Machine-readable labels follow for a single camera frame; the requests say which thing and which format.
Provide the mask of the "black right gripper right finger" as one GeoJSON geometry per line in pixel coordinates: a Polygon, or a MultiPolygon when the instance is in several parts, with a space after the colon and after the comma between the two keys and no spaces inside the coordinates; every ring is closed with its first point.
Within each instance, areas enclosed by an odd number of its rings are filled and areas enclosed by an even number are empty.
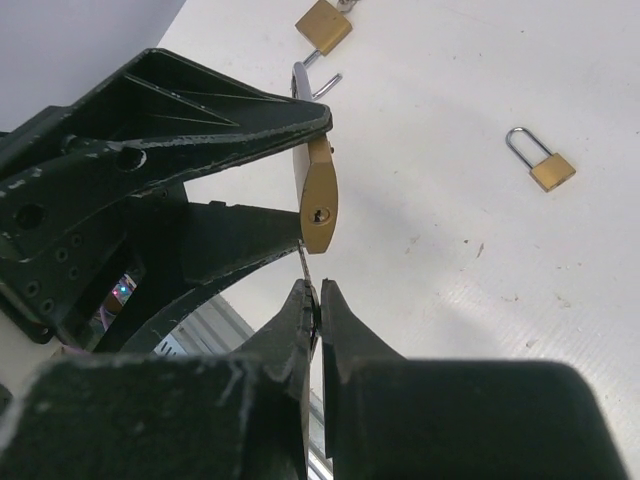
{"type": "Polygon", "coordinates": [[[325,452],[338,479],[624,479],[595,396],[548,361],[408,359],[321,289],[325,452]]]}

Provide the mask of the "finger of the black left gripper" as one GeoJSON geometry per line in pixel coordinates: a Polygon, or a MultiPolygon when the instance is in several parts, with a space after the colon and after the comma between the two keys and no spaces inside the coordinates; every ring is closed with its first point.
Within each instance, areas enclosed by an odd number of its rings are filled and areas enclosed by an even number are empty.
{"type": "Polygon", "coordinates": [[[84,94],[61,129],[60,198],[122,200],[308,143],[329,107],[256,89],[149,49],[84,94]]]}
{"type": "Polygon", "coordinates": [[[297,212],[187,203],[170,223],[136,231],[137,287],[99,341],[101,353],[150,353],[186,317],[258,269],[293,253],[297,212]]]}

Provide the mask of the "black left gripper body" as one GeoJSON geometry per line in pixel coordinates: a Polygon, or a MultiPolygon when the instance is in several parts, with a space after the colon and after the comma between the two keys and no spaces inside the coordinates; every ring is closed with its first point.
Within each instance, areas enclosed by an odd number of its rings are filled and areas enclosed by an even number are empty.
{"type": "Polygon", "coordinates": [[[1,306],[36,343],[154,348],[190,313],[175,180],[133,181],[190,132],[176,107],[98,110],[64,130],[50,106],[1,143],[1,306]]]}

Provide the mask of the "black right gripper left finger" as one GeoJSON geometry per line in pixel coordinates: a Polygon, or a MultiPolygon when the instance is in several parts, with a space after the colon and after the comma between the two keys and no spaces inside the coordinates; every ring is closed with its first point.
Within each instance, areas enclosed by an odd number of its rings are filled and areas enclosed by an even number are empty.
{"type": "Polygon", "coordinates": [[[314,297],[226,355],[61,356],[1,419],[5,479],[303,479],[314,297]]]}

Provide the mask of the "long-shackle brass padlock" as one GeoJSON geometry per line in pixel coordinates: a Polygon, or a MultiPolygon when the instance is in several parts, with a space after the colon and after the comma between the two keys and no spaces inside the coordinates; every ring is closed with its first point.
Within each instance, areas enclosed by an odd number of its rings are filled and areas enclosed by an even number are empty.
{"type": "Polygon", "coordinates": [[[311,255],[325,253],[338,218],[338,182],[326,133],[293,148],[293,170],[302,243],[311,255]]]}

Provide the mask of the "silver key pair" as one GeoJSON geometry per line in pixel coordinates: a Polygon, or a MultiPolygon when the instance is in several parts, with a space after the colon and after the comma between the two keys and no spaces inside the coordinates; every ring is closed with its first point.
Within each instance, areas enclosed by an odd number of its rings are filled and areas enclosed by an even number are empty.
{"type": "Polygon", "coordinates": [[[321,324],[320,302],[315,286],[313,285],[311,279],[311,274],[305,254],[305,247],[301,240],[298,241],[298,254],[301,262],[304,282],[311,295],[311,353],[314,353],[321,324]]]}

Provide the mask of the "large brass padlock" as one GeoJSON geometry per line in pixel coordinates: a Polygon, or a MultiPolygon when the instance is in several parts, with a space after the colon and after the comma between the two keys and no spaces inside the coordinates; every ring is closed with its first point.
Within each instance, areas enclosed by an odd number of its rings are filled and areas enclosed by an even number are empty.
{"type": "Polygon", "coordinates": [[[318,0],[295,24],[298,32],[313,46],[312,52],[292,67],[292,97],[304,101],[319,101],[343,79],[336,73],[321,88],[311,87],[308,69],[320,57],[326,57],[352,31],[343,10],[329,1],[318,0]]]}

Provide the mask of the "small brass padlock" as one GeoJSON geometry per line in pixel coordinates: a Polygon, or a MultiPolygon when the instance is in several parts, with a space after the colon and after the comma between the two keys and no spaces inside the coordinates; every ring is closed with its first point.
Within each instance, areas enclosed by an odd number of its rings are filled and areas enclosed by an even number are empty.
{"type": "Polygon", "coordinates": [[[546,193],[550,193],[576,174],[576,169],[559,153],[552,152],[536,135],[525,127],[514,127],[505,135],[507,147],[528,167],[532,179],[546,193]],[[525,135],[544,154],[545,158],[533,164],[513,143],[517,134],[525,135]]]}

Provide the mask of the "small silver key bunch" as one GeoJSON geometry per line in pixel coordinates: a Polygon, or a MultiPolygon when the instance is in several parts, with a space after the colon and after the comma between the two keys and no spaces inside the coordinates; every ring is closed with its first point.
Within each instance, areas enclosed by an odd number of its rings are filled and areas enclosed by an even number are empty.
{"type": "Polygon", "coordinates": [[[342,13],[350,12],[359,2],[359,0],[338,0],[336,3],[337,9],[342,13]]]}

